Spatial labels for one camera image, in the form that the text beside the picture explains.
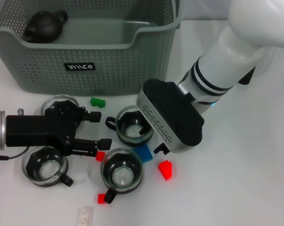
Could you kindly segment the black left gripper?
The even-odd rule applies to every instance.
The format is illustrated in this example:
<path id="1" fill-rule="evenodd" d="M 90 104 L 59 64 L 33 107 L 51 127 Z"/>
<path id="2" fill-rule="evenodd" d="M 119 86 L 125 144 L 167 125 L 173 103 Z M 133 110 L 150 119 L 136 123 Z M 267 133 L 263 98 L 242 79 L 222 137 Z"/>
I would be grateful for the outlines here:
<path id="1" fill-rule="evenodd" d="M 70 100 L 55 101 L 44 115 L 8 115 L 6 146 L 50 146 L 61 155 L 96 157 L 98 151 L 110 150 L 112 139 L 75 139 L 81 121 L 100 122 L 101 112 L 88 112 Z"/>

